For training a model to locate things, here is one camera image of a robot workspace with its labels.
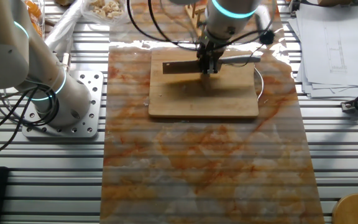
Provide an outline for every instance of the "knife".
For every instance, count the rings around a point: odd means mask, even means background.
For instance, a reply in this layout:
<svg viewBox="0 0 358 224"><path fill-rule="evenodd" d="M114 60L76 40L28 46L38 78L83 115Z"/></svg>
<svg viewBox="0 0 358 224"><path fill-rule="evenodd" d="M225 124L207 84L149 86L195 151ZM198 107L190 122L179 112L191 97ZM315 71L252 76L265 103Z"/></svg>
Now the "knife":
<svg viewBox="0 0 358 224"><path fill-rule="evenodd" d="M220 70L222 64L256 62L260 62L260 57L252 55L224 57L218 60L217 69ZM162 64L162 72L163 74L200 73L200 62L198 60L184 62L164 62Z"/></svg>

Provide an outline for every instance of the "paper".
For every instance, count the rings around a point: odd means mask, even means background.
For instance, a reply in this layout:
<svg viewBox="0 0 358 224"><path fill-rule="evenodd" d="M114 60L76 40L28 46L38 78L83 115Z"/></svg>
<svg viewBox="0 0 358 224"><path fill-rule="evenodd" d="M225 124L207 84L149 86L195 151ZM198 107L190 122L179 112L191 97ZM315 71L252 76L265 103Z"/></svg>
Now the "paper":
<svg viewBox="0 0 358 224"><path fill-rule="evenodd" d="M300 12L309 82L358 85L358 8L302 5Z"/></svg>
<svg viewBox="0 0 358 224"><path fill-rule="evenodd" d="M296 81L308 97L358 96L358 7L302 4L289 24L301 40Z"/></svg>

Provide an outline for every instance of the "marble-patterned surface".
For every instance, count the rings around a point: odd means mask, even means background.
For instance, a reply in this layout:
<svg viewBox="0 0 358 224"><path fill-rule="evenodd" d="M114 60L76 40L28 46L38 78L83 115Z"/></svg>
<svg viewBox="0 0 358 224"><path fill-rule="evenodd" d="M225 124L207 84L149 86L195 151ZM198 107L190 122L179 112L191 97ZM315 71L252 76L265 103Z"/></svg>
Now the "marble-patterned surface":
<svg viewBox="0 0 358 224"><path fill-rule="evenodd" d="M189 37L153 3L170 37ZM156 35L144 2L133 8ZM190 27L183 8L166 9ZM273 26L274 44L255 53L265 89L253 120L149 118L151 50L177 49L111 29L101 223L324 223L278 13Z"/></svg>

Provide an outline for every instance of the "wooden cutting board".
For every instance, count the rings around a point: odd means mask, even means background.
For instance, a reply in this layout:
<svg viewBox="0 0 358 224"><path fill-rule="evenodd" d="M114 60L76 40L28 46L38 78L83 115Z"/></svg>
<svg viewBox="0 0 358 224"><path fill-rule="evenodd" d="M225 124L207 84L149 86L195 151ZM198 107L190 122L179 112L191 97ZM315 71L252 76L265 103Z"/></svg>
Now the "wooden cutting board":
<svg viewBox="0 0 358 224"><path fill-rule="evenodd" d="M246 52L226 52L223 57ZM209 78L206 89L200 73L163 74L164 62L181 62L191 58L190 51L156 51L152 53L149 115L174 118L254 118L258 101L254 86L254 64L244 67L223 65Z"/></svg>
<svg viewBox="0 0 358 224"><path fill-rule="evenodd" d="M358 224L358 194L338 201L333 209L333 224Z"/></svg>

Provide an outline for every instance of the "mounting plate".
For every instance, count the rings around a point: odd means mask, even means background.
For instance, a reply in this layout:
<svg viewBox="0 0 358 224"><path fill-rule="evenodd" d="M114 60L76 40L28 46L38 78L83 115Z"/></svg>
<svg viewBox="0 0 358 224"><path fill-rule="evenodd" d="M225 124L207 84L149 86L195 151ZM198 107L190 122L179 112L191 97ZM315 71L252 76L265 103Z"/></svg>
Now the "mounting plate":
<svg viewBox="0 0 358 224"><path fill-rule="evenodd" d="M94 71L70 71L71 77L79 80L89 89L91 94L91 106L83 119L77 123L53 128L49 125L43 125L36 128L22 128L22 133L27 138L93 138L98 133L99 112L102 97L103 74ZM25 117L29 121L40 119L37 110L33 104L25 112Z"/></svg>

